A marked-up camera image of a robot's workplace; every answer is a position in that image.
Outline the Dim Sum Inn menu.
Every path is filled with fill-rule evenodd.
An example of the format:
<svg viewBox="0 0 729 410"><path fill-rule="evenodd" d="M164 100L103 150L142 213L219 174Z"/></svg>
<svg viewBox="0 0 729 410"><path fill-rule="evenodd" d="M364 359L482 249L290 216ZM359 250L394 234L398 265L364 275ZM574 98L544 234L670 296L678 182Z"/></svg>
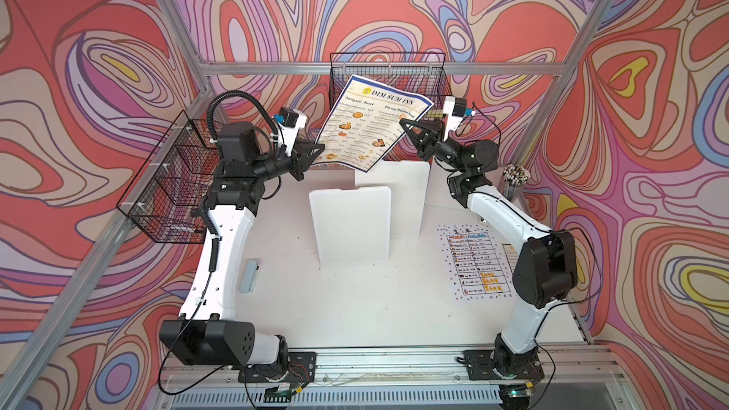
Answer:
<svg viewBox="0 0 729 410"><path fill-rule="evenodd" d="M427 97L352 75L337 97L317 142L316 165L369 172L404 136L402 119L417 121L434 106Z"/></svg>

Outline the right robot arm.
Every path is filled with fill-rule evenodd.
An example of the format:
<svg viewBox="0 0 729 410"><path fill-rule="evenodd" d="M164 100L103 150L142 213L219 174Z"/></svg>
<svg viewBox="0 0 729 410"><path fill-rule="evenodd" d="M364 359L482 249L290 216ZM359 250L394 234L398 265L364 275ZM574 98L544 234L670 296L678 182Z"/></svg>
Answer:
<svg viewBox="0 0 729 410"><path fill-rule="evenodd" d="M418 158L450 167L447 187L452 199L495 227L518 253L512 278L518 299L492 353L495 373L512 378L535 363L537 337L548 314L576 287L574 237L529 218L495 189L486 178L497 169L499 158L499 146L492 140L461 144L448 136L440 120L399 123Z"/></svg>

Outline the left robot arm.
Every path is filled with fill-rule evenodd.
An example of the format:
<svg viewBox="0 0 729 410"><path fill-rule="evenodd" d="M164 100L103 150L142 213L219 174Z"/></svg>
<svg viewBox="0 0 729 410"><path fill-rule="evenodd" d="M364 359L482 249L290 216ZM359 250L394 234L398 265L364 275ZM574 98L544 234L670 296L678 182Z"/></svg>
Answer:
<svg viewBox="0 0 729 410"><path fill-rule="evenodd" d="M215 113L226 100L250 102L267 123L269 150L258 143L262 131L247 121L216 126ZM289 353L282 335L264 334L250 322L235 320L235 295L243 268L243 250L266 199L265 184L291 175L301 181L323 153L324 145L301 140L307 116L282 108L270 116L261 102L241 90L214 97L206 113L219 162L214 178L199 201L205 229L203 251L193 286L178 318L165 321L159 339L186 366L252 368L284 375Z"/></svg>

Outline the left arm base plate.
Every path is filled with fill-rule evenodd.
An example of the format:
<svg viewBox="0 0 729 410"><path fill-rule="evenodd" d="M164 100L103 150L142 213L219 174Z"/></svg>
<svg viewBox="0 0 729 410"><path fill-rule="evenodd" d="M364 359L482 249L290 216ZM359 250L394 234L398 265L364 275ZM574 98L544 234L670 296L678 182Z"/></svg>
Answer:
<svg viewBox="0 0 729 410"><path fill-rule="evenodd" d="M294 383L305 385L315 379L317 353L294 351L280 354L272 364L250 364L238 374L239 383Z"/></svg>

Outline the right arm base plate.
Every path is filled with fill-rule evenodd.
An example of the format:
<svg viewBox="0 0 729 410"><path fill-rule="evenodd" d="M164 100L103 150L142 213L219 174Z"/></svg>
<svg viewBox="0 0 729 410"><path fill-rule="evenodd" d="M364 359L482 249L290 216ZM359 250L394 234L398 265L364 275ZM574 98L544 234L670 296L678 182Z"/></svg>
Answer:
<svg viewBox="0 0 729 410"><path fill-rule="evenodd" d="M506 350L465 350L456 362L466 368L470 381L529 381L545 378L538 358L538 349L523 354Z"/></svg>

